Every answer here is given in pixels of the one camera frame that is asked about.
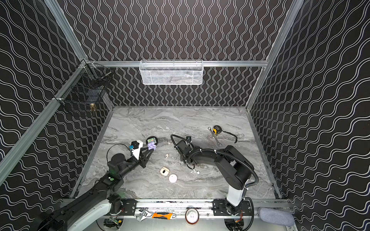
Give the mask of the purple earbud charging case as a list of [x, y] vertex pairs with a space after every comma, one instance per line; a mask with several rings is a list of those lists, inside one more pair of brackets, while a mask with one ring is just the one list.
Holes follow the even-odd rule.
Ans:
[[148, 150], [156, 150], [157, 145], [156, 145], [156, 143], [155, 143], [155, 142], [149, 142], [149, 143], [147, 144], [147, 147], [148, 147]]

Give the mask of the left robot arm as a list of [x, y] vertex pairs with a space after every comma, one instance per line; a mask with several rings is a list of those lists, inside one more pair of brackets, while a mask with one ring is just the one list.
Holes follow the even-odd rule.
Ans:
[[98, 218], [121, 212], [121, 197], [116, 191], [123, 185], [124, 177], [138, 166], [146, 167], [154, 150], [143, 148], [139, 157], [126, 158], [113, 155], [108, 171], [86, 193], [66, 206], [48, 213], [43, 212], [32, 222], [31, 231], [82, 231]]

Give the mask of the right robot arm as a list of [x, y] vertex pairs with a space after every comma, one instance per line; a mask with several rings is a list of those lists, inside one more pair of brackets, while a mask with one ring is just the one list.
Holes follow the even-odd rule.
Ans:
[[172, 134], [170, 138], [181, 161], [187, 166], [205, 164], [218, 168], [229, 188], [223, 206], [217, 210], [240, 215], [246, 191], [259, 183], [253, 164], [232, 145], [223, 149], [201, 148], [192, 143], [190, 136], [184, 138]]

